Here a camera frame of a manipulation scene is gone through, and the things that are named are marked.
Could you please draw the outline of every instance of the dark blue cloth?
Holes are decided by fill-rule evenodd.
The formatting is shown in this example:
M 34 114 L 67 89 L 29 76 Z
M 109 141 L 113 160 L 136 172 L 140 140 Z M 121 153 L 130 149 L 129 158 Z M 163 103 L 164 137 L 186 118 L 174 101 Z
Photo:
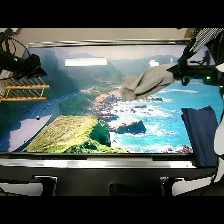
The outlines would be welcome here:
M 182 119 L 199 166 L 216 166 L 214 151 L 215 132 L 218 128 L 215 111 L 211 106 L 195 110 L 181 109 Z

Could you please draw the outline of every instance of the ocean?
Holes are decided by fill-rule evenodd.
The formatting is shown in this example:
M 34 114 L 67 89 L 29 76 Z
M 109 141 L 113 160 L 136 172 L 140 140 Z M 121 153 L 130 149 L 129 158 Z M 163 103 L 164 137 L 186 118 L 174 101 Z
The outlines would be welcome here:
M 220 121 L 223 102 L 217 86 L 208 86 L 199 80 L 192 80 L 187 86 L 179 81 L 169 85 L 153 97 L 163 98 L 163 102 L 146 102 L 144 100 L 119 102 L 113 113 L 119 119 L 109 123 L 126 122 L 133 118 L 143 121 L 146 127 L 144 134 L 111 133 L 112 146 L 128 149 L 131 153 L 162 153 L 167 149 L 180 150 L 183 144 L 191 147 L 188 134 L 181 118 L 181 108 L 201 109 L 211 106 L 218 122 Z

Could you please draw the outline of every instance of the gray cloth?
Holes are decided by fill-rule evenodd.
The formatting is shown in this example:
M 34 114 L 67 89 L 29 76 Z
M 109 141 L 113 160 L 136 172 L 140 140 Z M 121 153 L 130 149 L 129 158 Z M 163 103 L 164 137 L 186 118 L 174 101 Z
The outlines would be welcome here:
M 173 73 L 167 69 L 176 63 L 163 64 L 145 70 L 135 80 L 124 82 L 121 88 L 121 96 L 124 101 L 143 99 L 152 95 L 175 81 Z

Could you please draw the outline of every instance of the rocky cliff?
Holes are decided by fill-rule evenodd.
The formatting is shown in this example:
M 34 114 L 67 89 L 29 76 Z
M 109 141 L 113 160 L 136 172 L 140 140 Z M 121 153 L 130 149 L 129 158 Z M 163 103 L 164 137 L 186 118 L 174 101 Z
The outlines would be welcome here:
M 127 153 L 110 147 L 108 125 L 94 116 L 60 116 L 25 149 L 43 153 Z

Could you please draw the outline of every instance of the towel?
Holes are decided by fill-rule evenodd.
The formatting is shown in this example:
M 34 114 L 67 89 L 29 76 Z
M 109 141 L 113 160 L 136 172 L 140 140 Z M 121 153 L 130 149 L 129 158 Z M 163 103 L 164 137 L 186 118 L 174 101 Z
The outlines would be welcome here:
M 143 99 L 159 92 L 175 81 L 173 73 L 167 69 L 176 63 L 158 65 L 145 70 L 135 80 L 127 80 L 121 88 L 121 96 L 124 101 Z

